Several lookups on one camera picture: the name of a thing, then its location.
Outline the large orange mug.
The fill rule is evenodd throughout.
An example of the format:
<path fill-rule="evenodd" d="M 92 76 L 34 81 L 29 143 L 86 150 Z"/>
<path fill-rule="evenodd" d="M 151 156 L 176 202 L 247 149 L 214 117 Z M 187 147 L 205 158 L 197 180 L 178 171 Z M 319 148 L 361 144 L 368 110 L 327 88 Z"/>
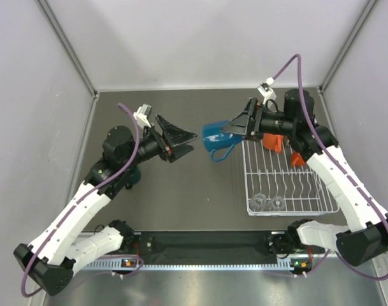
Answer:
<path fill-rule="evenodd" d="M 274 135 L 265 133 L 262 138 L 262 145 L 265 149 L 275 151 L 277 154 L 282 151 L 282 142 L 284 137 L 282 135 Z"/>

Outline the blue mug white interior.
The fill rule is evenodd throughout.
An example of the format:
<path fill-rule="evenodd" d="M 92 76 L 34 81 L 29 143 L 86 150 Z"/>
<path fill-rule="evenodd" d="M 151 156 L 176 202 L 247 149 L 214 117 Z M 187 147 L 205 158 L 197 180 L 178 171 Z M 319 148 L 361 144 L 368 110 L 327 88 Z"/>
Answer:
<path fill-rule="evenodd" d="M 229 120 L 212 122 L 205 124 L 202 128 L 201 137 L 204 148 L 210 153 L 210 159 L 213 162 L 225 160 L 234 147 L 243 141 L 240 135 L 222 132 L 223 126 L 229 123 Z M 215 157 L 219 150 L 226 149 L 222 157 Z"/>

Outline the dark green glass cup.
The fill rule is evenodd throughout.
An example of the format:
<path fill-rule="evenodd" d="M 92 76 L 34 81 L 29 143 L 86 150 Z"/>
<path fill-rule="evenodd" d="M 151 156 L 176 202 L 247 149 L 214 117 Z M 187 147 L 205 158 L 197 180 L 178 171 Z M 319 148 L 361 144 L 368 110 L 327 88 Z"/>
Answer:
<path fill-rule="evenodd" d="M 127 172 L 127 180 L 124 188 L 126 190 L 132 189 L 141 179 L 141 172 L 138 166 L 130 168 Z"/>

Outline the small orange cup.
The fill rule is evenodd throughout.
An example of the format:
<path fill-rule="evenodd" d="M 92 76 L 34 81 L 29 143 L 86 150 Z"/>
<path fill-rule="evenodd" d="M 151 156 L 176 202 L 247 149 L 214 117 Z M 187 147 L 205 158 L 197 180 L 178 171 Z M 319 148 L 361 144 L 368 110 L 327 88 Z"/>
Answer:
<path fill-rule="evenodd" d="M 291 155 L 291 166 L 293 167 L 302 167 L 306 164 L 305 160 L 302 158 L 301 154 L 298 152 L 293 152 Z"/>

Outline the clear glass cup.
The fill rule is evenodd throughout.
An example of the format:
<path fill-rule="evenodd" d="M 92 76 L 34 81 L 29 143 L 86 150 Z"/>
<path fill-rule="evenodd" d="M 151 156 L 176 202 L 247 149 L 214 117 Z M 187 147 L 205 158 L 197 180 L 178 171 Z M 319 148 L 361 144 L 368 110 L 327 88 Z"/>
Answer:
<path fill-rule="evenodd" d="M 268 200 L 269 212 L 281 212 L 285 210 L 285 200 L 281 196 L 275 196 Z"/>
<path fill-rule="evenodd" d="M 249 199 L 248 207 L 251 212 L 264 212 L 267 210 L 267 197 L 262 193 L 256 193 Z"/>

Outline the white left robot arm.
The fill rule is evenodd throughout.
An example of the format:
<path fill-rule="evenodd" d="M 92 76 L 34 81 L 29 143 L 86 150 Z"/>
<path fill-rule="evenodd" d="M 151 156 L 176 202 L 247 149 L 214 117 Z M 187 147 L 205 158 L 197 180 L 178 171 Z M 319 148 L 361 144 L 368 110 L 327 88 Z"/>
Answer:
<path fill-rule="evenodd" d="M 111 252 L 129 252 L 134 245 L 134 231 L 115 220 L 92 238 L 75 240 L 91 219 L 122 189 L 130 189 L 138 181 L 138 165 L 160 157 L 173 163 L 193 151 L 194 132 L 155 116 L 157 125 L 144 123 L 136 135 L 125 126 L 109 130 L 102 144 L 103 153 L 77 192 L 51 225 L 29 244 L 18 244 L 13 255 L 24 271 L 21 291 L 31 278 L 50 296 L 58 295 L 83 267 Z"/>

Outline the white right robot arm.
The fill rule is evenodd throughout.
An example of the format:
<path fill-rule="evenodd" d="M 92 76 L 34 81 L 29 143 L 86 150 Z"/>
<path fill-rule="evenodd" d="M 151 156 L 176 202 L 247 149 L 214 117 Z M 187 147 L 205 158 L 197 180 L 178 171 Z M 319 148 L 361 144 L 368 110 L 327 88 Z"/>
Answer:
<path fill-rule="evenodd" d="M 388 211 L 352 171 L 329 128 L 316 123 L 310 93 L 287 91 L 282 111 L 271 111 L 267 104 L 250 98 L 244 110 L 221 131 L 244 140 L 261 140 L 268 134 L 286 137 L 293 151 L 325 184 L 347 222 L 346 226 L 309 219 L 294 222 L 288 227 L 289 249 L 300 253 L 310 245 L 322 247 L 336 252 L 351 266 L 387 252 Z"/>

